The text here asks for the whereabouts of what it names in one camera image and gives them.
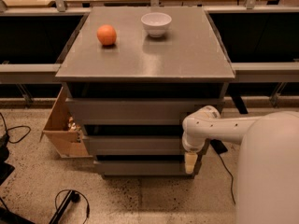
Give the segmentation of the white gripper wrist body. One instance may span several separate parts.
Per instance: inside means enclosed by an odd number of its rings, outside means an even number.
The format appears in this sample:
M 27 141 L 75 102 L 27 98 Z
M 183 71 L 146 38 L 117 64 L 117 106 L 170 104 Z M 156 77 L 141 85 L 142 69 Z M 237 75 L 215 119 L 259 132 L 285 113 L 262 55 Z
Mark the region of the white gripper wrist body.
M 205 139 L 201 137 L 194 137 L 183 133 L 182 135 L 182 145 L 187 152 L 197 153 L 201 151 L 205 145 Z

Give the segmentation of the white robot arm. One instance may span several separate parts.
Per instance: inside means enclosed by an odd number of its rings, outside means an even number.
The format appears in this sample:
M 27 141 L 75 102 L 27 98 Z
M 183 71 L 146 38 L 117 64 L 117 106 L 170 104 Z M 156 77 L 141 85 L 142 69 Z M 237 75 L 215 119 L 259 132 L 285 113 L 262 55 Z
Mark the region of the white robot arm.
M 240 145 L 236 224 L 299 224 L 299 113 L 223 119 L 207 105 L 182 123 L 185 171 L 207 140 Z

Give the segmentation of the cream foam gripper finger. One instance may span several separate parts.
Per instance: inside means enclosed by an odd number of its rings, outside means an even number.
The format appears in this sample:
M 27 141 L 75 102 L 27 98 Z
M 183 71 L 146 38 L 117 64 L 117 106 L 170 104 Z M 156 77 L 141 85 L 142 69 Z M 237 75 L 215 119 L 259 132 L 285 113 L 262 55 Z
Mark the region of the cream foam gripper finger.
M 185 171 L 188 175 L 192 174 L 194 171 L 194 167 L 197 163 L 198 155 L 192 152 L 186 152 L 184 154 L 185 160 Z

